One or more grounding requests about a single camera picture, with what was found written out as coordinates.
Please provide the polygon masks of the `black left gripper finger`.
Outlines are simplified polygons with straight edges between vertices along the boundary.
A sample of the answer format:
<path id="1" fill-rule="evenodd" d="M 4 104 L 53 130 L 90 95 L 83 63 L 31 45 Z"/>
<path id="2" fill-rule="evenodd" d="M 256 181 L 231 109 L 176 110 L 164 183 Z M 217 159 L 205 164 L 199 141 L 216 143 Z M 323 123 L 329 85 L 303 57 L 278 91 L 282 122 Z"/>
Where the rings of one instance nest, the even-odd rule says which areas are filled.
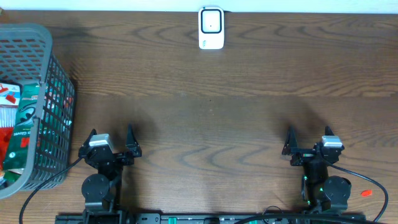
<path id="1" fill-rule="evenodd" d="M 131 124 L 129 124 L 127 128 L 126 147 L 129 149 L 133 157 L 142 156 L 142 149 L 135 138 Z"/>
<path id="2" fill-rule="evenodd" d="M 83 147 L 89 147 L 89 146 L 90 146 L 90 140 L 91 140 L 91 138 L 92 138 L 94 135 L 97 135 L 96 129 L 92 129 L 92 130 L 91 130 L 89 136 L 88 136 L 87 139 L 84 141 L 84 143 L 83 143 L 82 146 L 83 146 Z"/>

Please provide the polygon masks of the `green grip gloves package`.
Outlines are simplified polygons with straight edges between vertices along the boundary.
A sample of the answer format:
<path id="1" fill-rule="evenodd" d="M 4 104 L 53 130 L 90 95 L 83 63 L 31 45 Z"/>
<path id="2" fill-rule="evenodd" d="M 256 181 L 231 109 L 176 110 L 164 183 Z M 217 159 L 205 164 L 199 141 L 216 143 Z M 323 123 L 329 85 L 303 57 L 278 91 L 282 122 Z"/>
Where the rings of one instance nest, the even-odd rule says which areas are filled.
<path id="1" fill-rule="evenodd" d="M 16 111 L 14 129 L 3 161 L 4 170 L 23 173 L 27 161 L 30 130 L 34 125 L 40 85 L 24 85 Z"/>

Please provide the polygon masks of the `red dustpan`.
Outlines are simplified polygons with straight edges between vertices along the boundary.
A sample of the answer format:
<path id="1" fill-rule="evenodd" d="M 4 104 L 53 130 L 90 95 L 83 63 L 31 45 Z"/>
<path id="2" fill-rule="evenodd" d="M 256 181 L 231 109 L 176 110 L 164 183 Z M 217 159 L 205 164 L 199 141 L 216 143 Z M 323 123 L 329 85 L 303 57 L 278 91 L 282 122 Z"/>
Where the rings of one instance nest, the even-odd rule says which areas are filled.
<path id="1" fill-rule="evenodd" d="M 1 170 L 3 170 L 3 162 L 15 126 L 20 98 L 19 85 L 1 83 Z"/>

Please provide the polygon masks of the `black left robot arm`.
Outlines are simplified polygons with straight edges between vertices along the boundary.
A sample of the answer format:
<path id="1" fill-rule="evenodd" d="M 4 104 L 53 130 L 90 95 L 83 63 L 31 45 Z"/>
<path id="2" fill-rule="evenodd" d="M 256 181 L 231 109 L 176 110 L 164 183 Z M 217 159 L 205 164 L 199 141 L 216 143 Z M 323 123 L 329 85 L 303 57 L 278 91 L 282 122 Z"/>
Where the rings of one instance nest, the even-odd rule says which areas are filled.
<path id="1" fill-rule="evenodd" d="M 92 130 L 79 149 L 79 158 L 98 171 L 87 177 L 81 186 L 85 198 L 85 223 L 131 222 L 129 212 L 119 204 L 123 168 L 133 165 L 134 159 L 142 156 L 131 125 L 127 128 L 126 148 L 124 152 L 113 152 L 110 136 Z"/>

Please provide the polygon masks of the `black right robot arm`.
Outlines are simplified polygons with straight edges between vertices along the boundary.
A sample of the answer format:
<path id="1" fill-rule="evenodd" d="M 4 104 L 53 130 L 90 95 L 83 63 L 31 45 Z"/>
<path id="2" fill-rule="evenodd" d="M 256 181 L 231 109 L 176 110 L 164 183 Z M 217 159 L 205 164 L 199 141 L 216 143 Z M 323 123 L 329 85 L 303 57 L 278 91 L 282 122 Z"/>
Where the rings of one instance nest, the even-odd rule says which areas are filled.
<path id="1" fill-rule="evenodd" d="M 344 145 L 330 127 L 312 148 L 299 147 L 294 129 L 290 127 L 282 154 L 290 156 L 290 165 L 304 170 L 301 194 L 308 203 L 306 213 L 341 214 L 348 208 L 351 182 L 340 176 L 330 176 L 328 168 L 339 161 Z"/>

